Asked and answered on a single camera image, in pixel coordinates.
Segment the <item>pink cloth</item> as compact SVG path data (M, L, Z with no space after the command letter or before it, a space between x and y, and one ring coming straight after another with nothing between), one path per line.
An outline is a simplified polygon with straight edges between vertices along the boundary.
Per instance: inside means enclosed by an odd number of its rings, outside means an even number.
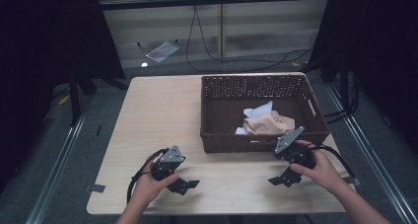
M286 134L293 131L295 127L293 118L280 115L277 111L244 119L244 130L253 135Z

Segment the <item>black horizontal bar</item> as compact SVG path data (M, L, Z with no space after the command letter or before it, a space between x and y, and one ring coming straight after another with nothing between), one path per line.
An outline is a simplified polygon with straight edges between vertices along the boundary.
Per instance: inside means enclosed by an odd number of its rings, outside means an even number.
M199 5L218 5L218 4L241 4L257 2L276 2L276 1L302 1L302 0L141 0L141 1L109 1L102 2L100 8L104 11L128 10L128 9L147 9L147 8L166 8Z

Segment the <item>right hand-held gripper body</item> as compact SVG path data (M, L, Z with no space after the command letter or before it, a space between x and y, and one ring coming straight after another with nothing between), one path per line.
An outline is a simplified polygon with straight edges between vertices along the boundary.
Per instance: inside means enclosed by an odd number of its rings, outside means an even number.
M297 138L304 130L305 128L300 126L285 135L279 136L274 149L274 156L278 160L284 159L290 164L296 163L313 169L315 167L315 160L312 151L307 145L302 145L297 142Z

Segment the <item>black metal stand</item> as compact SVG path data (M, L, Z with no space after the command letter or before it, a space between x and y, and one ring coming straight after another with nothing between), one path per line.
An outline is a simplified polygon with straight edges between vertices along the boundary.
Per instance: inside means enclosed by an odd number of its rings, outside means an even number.
M94 95L97 88L91 78L91 74L86 70L72 70L69 75L69 90L72 109L71 125L75 126L81 117L81 106L79 101L78 89L81 89L85 95Z

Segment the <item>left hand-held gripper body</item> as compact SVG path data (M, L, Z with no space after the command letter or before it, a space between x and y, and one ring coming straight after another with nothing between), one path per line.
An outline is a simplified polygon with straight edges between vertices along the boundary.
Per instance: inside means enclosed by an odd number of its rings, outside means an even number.
M161 181L174 173L175 169L185 160L179 148L174 145L172 148L159 150L152 156L154 165L152 166L152 177Z

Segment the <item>white cloth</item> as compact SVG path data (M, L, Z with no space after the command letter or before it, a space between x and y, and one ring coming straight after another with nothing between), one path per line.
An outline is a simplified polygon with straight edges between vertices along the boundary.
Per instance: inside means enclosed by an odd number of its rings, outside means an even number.
M262 106L259 106L255 109L244 109L243 110L243 114L247 117L247 118L258 118L263 114L266 113L271 113L272 112L272 107L273 107L273 102L270 101ZM238 135L247 135L247 131L244 129L244 127L238 127L236 129L236 134Z

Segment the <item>aluminium floor rail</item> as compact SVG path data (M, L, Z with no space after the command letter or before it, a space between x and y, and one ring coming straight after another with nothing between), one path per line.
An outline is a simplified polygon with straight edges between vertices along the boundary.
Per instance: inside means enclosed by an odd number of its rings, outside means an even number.
M326 89L337 109L342 112L345 124L403 224L418 224L418 215L414 213L412 206L388 173L356 118L343 111L342 98L337 89L331 83L326 83Z
M66 164L72 153L74 144L76 143L79 134L85 123L85 118L88 110L91 108L94 97L88 96L84 105L82 106L81 114L76 120L75 124L71 126L67 137L62 145L60 153L55 160L54 166L45 182L42 191L36 199L35 205L31 210L29 217L25 224L42 224L45 214L49 208L51 200L56 192L59 181L65 170Z

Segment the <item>clear plastic bag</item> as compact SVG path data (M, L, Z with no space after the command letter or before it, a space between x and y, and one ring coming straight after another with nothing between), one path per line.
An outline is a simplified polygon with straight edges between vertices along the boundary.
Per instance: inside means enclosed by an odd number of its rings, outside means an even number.
M146 56L155 62L160 63L178 50L178 45L169 41L165 41L155 49L148 52Z

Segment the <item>brown wicker basket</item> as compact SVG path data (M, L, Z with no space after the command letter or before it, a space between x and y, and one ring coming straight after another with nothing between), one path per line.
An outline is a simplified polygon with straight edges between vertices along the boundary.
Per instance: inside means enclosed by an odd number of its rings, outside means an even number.
M292 118L304 131L300 138L315 145L330 134L307 76L211 75L201 78L201 128L207 153L272 152L278 136L239 135L244 110L270 102L279 114Z

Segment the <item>person's left hand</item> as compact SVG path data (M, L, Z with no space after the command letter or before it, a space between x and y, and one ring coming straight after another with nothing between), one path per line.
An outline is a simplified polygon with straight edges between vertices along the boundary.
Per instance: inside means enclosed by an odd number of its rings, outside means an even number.
M153 166L153 161L146 165L144 174L137 180L133 194L128 203L135 213L143 212L164 188L173 184L178 179L178 175L172 174L161 181L155 180L151 175Z

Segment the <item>person's right hand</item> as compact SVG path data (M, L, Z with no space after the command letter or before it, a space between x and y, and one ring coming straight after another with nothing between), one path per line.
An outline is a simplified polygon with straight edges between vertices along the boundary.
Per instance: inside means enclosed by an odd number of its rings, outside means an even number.
M315 148L314 144L306 140L298 140L298 143L308 148ZM337 173L325 154L314 149L312 155L316 162L312 169L292 163L290 165L291 170L312 179L317 185L325 188L334 196L339 195L342 190L347 188L347 184Z

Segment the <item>dark curtain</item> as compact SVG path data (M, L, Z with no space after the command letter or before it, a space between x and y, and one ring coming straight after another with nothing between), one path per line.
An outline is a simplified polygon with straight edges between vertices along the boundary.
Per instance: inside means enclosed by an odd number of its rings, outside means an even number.
M17 175L53 89L124 73L99 0L0 0L0 193Z
M418 0L327 0L310 63L354 72L418 153Z

